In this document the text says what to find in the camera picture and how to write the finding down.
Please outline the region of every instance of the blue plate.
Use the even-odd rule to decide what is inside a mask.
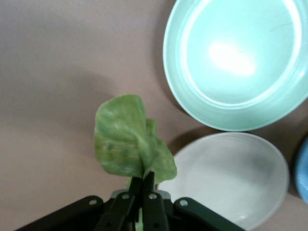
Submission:
[[[308,137],[298,151],[295,165],[295,183],[299,195],[308,204]]]
[[[266,126],[308,96],[308,2],[177,0],[163,60],[173,95],[198,121]]]

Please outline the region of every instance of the dish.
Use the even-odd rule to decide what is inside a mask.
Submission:
[[[178,0],[163,46],[173,95],[213,128],[273,123],[308,97],[308,3]]]
[[[298,151],[295,165],[295,184],[299,195],[308,204],[308,137]]]
[[[245,230],[265,222],[281,205],[289,183],[281,152],[241,132],[200,138],[175,155],[178,175],[158,185],[171,199],[190,197]]]

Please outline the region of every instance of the plate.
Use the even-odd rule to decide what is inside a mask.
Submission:
[[[295,184],[299,195],[308,204],[308,137],[298,151],[295,164]]]
[[[285,198],[289,172],[281,152],[243,132],[200,138],[175,155],[178,175],[158,185],[172,201],[190,197],[245,230],[270,218]]]
[[[308,2],[177,0],[163,45],[169,87],[213,128],[273,123],[308,97]]]

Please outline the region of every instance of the blue bowl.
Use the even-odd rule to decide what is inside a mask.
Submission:
[[[295,184],[299,195],[308,204],[308,137],[298,151],[295,163]]]
[[[175,98],[198,121],[266,126],[308,97],[308,2],[177,0],[163,60]]]

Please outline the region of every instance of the turquoise plate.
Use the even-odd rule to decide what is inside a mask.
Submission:
[[[308,204],[308,137],[298,151],[295,165],[295,184],[299,195]]]
[[[308,2],[177,0],[163,59],[175,98],[213,128],[252,130],[308,97]]]

